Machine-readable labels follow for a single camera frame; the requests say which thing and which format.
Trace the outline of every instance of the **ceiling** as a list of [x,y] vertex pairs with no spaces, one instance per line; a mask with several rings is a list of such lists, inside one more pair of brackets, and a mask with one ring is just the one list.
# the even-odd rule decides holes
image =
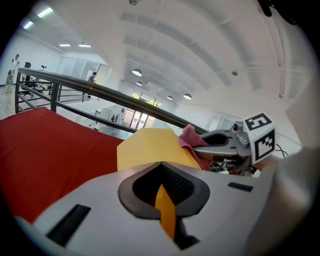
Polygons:
[[[42,20],[52,26],[53,32],[43,31],[48,41],[77,45],[81,37],[121,79],[161,88],[156,95],[171,95],[175,103],[203,105],[202,96],[210,93],[289,104],[317,67],[299,27],[275,10],[271,18],[264,16],[256,0],[141,0],[136,6],[129,0],[46,2],[54,10]],[[51,22],[56,15],[63,21]],[[33,29],[29,32],[39,33]],[[142,77],[132,74],[135,68]],[[185,93],[192,100],[184,99]]]
[[[48,7],[44,2],[38,2],[21,22],[18,31],[29,37],[41,40],[60,52],[95,52],[92,48],[80,48],[78,44],[81,44],[83,40],[54,11],[42,18],[38,17],[38,14]],[[23,26],[28,21],[32,21],[33,25],[28,29],[24,29]],[[71,46],[60,47],[60,44],[70,44]]]

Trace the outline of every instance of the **yellow cloth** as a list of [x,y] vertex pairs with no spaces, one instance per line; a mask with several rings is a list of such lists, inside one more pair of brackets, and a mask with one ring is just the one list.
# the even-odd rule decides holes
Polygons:
[[201,169],[172,129],[142,128],[117,147],[118,171],[161,161]]

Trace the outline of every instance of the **floor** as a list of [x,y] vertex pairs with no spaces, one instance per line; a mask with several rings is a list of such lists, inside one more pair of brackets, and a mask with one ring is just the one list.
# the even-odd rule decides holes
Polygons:
[[0,120],[14,115],[15,112],[15,89],[6,89],[0,86]]

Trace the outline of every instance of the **black rubber pad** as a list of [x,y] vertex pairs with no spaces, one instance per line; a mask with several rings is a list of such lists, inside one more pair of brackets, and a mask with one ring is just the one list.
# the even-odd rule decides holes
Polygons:
[[236,182],[230,182],[228,184],[228,186],[231,188],[235,188],[237,190],[242,190],[242,191],[247,191],[247,192],[251,192],[251,190],[254,188],[253,186],[244,185],[244,184],[240,184],[240,183],[236,183]]
[[46,236],[64,247],[90,210],[90,207],[80,204],[75,205]]

